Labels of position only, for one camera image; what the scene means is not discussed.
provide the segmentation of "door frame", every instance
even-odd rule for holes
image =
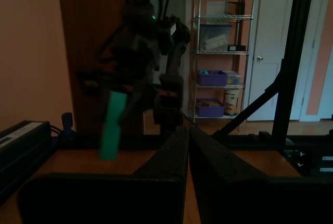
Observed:
[[[331,52],[330,52],[330,56],[329,56],[328,67],[327,67],[327,71],[326,71],[325,83],[324,83],[323,91],[324,91],[326,82],[328,82],[327,78],[328,78],[328,74],[329,73],[331,73],[331,74],[333,73],[333,45],[331,47]],[[318,109],[318,116],[319,116],[320,119],[324,119],[325,118],[323,116],[323,112],[325,111],[325,109],[324,109],[324,105],[322,104],[322,102],[323,102],[323,94],[321,96],[321,102],[320,102],[319,109]]]
[[[252,11],[252,26],[250,30],[250,41],[248,46],[248,61],[246,66],[246,77],[245,77],[245,91],[243,98],[242,110],[249,106],[250,104],[250,91],[251,91],[251,80],[253,71],[253,61],[254,61],[254,49],[255,41],[257,39],[257,28],[258,28],[258,18],[259,18],[260,0],[253,0],[253,11]]]
[[[317,24],[317,31],[316,34],[313,36],[314,38],[314,47],[313,52],[310,58],[310,62],[308,65],[308,73],[306,76],[306,85],[305,85],[305,91],[304,91],[304,101],[303,105],[301,107],[301,114],[300,114],[300,121],[320,121],[320,116],[316,115],[306,115],[306,110],[308,108],[309,98],[310,98],[310,92],[311,92],[311,86],[313,81],[313,75],[315,71],[315,65],[317,61],[318,51],[319,51],[319,45],[321,41],[325,16],[326,16],[326,9],[327,9],[328,0],[322,0],[321,5],[321,12],[319,13],[319,19]],[[260,10],[260,0],[254,0],[254,7],[253,7],[253,24],[250,32],[250,41],[249,41],[249,57],[248,57],[248,64],[247,64],[247,75],[246,75],[246,82],[249,83],[245,87],[245,94],[244,94],[244,102],[242,108],[246,108],[249,106],[250,101],[250,91],[251,91],[251,81],[252,81],[252,71],[253,71],[253,61],[254,61],[254,50],[255,50],[255,40],[257,38],[257,27],[258,27],[258,18],[259,18],[259,10]]]
[[[304,102],[303,102],[302,109],[301,109],[300,121],[320,121],[320,119],[321,119],[320,115],[319,115],[319,110],[317,112],[317,115],[306,115],[306,111],[308,109],[308,104],[309,104],[309,99],[310,99],[313,75],[314,75],[314,71],[316,68],[319,46],[321,43],[324,21],[325,21],[325,17],[326,17],[327,5],[328,5],[328,0],[322,0],[321,11],[319,13],[319,19],[318,19],[318,25],[317,25],[317,32],[316,32],[316,35],[314,38],[314,41],[315,41],[314,48],[313,48],[312,56],[310,59],[308,76],[306,78],[306,86],[305,86],[305,91],[304,91]]]

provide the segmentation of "baseboard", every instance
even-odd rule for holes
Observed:
[[[300,121],[320,121],[320,116],[317,115],[305,115],[300,117]]]

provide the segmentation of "wooden table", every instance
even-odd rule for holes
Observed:
[[[95,150],[59,150],[31,177],[51,172],[130,174],[155,151],[119,151],[117,161],[99,160]],[[234,151],[249,164],[270,176],[300,176],[278,151]],[[199,212],[190,170],[185,195],[184,224],[199,224]],[[16,193],[0,207],[0,224],[21,224]]]

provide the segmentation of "metal wire shelf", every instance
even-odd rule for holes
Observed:
[[[195,51],[197,54],[215,54],[215,55],[247,55],[247,51]]]
[[[236,116],[215,116],[215,117],[200,117],[196,116],[196,119],[234,119]]]
[[[252,19],[251,15],[201,15],[203,20],[224,20],[224,19],[233,19],[233,20],[245,20]]]
[[[235,84],[235,85],[225,85],[225,86],[206,86],[206,85],[196,85],[197,88],[244,88],[243,84]]]

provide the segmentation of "black box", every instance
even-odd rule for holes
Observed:
[[[246,51],[244,45],[228,45],[228,51]]]

